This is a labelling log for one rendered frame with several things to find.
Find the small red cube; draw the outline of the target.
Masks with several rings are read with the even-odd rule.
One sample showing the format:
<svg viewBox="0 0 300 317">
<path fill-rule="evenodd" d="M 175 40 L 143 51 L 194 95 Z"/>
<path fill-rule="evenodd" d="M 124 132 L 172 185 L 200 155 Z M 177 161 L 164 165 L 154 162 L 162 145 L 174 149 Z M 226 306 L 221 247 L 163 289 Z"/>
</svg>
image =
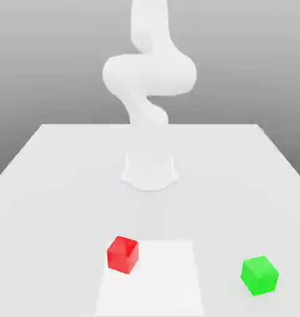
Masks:
<svg viewBox="0 0 300 317">
<path fill-rule="evenodd" d="M 106 254 L 110 269 L 130 274 L 139 260 L 139 243 L 136 240 L 117 236 L 108 247 Z"/>
</svg>

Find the small green cube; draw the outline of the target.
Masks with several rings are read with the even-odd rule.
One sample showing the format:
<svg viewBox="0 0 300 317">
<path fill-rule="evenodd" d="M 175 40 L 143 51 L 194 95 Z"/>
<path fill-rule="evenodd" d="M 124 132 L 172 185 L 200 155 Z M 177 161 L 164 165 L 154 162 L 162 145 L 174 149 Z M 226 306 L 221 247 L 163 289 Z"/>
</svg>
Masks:
<svg viewBox="0 0 300 317">
<path fill-rule="evenodd" d="M 241 280 L 253 296 L 274 292 L 279 278 L 278 270 L 266 256 L 245 259 Z"/>
</svg>

